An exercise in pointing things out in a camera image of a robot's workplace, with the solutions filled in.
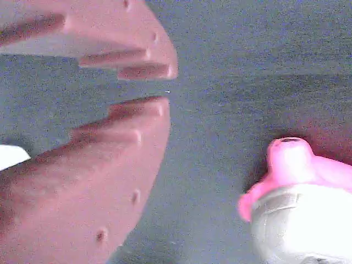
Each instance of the gray surface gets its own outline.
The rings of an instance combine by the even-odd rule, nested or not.
[[[236,202],[265,171],[267,144],[302,135],[352,162],[351,3],[148,3],[178,50],[177,80],[117,81],[69,59],[1,56],[1,139],[34,155],[108,104],[166,95],[165,160],[115,262],[260,263]]]

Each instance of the blurry pink object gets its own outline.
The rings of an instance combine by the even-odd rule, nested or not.
[[[267,161],[268,173],[239,200],[239,213],[246,221],[251,221],[253,203],[280,187],[315,184],[352,193],[352,166],[315,156],[310,145],[298,137],[272,141]]]
[[[77,58],[120,79],[173,79],[175,49],[143,0],[0,0],[0,53]]]
[[[169,125],[166,98],[117,104],[0,172],[0,263],[105,263],[141,217]]]

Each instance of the pink figure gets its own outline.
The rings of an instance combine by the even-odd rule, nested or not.
[[[241,217],[250,222],[251,208],[263,195],[295,184],[315,184],[352,193],[352,166],[315,156],[310,145],[298,137],[273,140],[267,151],[268,173],[238,202]]]

